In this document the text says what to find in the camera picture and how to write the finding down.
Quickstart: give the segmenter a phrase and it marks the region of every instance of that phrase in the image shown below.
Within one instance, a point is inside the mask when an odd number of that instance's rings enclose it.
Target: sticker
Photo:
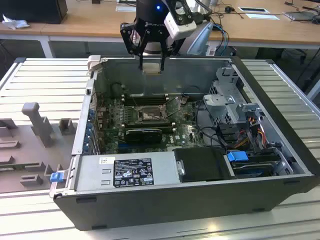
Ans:
[[[154,185],[151,158],[113,160],[113,186],[134,187]]]
[[[99,164],[113,164],[115,160],[114,156],[100,157]]]

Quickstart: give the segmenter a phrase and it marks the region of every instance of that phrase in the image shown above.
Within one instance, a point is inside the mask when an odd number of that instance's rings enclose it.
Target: wooden desk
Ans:
[[[238,13],[238,7],[266,8],[270,14],[295,12],[292,6],[284,5],[284,0],[223,0],[231,4]],[[315,7],[316,3],[294,0],[294,4]],[[135,12],[117,12],[116,3],[101,2],[92,4],[90,0],[67,0],[68,12],[62,24],[31,23],[30,28],[11,30],[0,26],[0,39],[26,39],[40,41],[45,56],[54,57],[50,41],[79,42],[123,42],[120,24],[131,23]],[[215,11],[224,12],[224,5]],[[318,49],[320,46],[320,26],[310,22],[291,22],[284,15],[280,20],[250,19],[242,14],[224,14],[221,19],[223,28],[229,34],[229,45],[235,47],[300,48]],[[214,47],[221,41],[221,33],[213,32],[209,45]]]

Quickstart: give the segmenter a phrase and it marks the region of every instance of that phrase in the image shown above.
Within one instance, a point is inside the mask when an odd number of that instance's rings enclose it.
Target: computer case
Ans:
[[[1,14],[15,20],[60,24],[67,14],[66,0],[2,0]]]

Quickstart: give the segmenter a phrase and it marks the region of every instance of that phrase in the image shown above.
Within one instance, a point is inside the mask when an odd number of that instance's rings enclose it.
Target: blue tab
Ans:
[[[50,176],[50,182],[55,183],[55,182],[63,182],[64,181],[64,173],[63,172],[54,172],[51,173]]]
[[[245,151],[231,151],[226,155],[229,162],[248,161],[248,156]]]

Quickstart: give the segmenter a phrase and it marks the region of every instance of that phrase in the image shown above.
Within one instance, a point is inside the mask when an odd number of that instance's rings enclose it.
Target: power supply label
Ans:
[[[154,184],[151,158],[115,160],[113,186],[116,188]]]

